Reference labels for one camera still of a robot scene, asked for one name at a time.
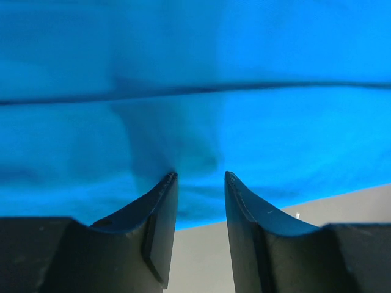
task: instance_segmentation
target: curved black edge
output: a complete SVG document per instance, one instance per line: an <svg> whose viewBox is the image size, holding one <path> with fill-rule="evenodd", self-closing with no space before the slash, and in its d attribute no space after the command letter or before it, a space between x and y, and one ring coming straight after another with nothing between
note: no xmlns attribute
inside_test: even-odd
<svg viewBox="0 0 391 293"><path fill-rule="evenodd" d="M287 215L232 172L225 173L225 208L236 293L380 292L360 290L333 226Z"/></svg>
<svg viewBox="0 0 391 293"><path fill-rule="evenodd" d="M178 175L170 173L92 226L69 217L0 218L0 291L162 292L177 204Z"/></svg>
<svg viewBox="0 0 391 293"><path fill-rule="evenodd" d="M178 198L177 184L178 175L169 173L151 191L113 214L96 221L91 227L115 233L124 233L126 230L135 229L145 223L151 215L161 212L159 208L167 196Z"/></svg>
<svg viewBox="0 0 391 293"><path fill-rule="evenodd" d="M232 172L225 173L225 200L235 202L243 216L263 229L281 236L298 236L319 228L298 220L253 193Z"/></svg>

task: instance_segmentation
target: black plastic piece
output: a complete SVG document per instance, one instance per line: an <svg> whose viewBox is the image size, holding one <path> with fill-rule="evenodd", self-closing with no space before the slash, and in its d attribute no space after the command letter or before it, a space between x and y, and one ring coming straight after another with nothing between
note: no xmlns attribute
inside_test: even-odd
<svg viewBox="0 0 391 293"><path fill-rule="evenodd" d="M304 223L225 173L236 293L388 293L391 225Z"/></svg>
<svg viewBox="0 0 391 293"><path fill-rule="evenodd" d="M69 217L0 218L0 292L162 292L177 206L170 173L90 227Z"/></svg>

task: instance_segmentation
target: blue cloth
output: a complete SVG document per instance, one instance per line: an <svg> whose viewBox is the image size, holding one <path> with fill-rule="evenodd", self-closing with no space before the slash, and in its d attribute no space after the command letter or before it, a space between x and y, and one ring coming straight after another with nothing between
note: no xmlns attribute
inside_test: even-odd
<svg viewBox="0 0 391 293"><path fill-rule="evenodd" d="M224 171L279 208L391 182L391 2L0 0L0 214L90 224Z"/></svg>

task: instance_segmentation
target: scratch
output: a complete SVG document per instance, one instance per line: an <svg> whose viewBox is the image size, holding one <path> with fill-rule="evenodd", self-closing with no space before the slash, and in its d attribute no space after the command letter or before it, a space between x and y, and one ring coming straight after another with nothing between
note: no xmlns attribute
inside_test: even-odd
<svg viewBox="0 0 391 293"><path fill-rule="evenodd" d="M366 236L373 236L372 233L370 233L369 231L360 229L360 228L352 226L352 225L348 225L348 228L355 230L357 232L360 232L361 234L366 235Z"/></svg>

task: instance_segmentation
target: white surface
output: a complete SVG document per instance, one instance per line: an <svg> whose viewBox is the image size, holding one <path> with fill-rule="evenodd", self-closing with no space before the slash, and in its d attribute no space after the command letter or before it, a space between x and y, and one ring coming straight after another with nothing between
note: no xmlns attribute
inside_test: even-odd
<svg viewBox="0 0 391 293"><path fill-rule="evenodd" d="M314 225L391 222L391 186L353 192L284 209ZM169 288L165 293L234 293L227 224L175 233Z"/></svg>

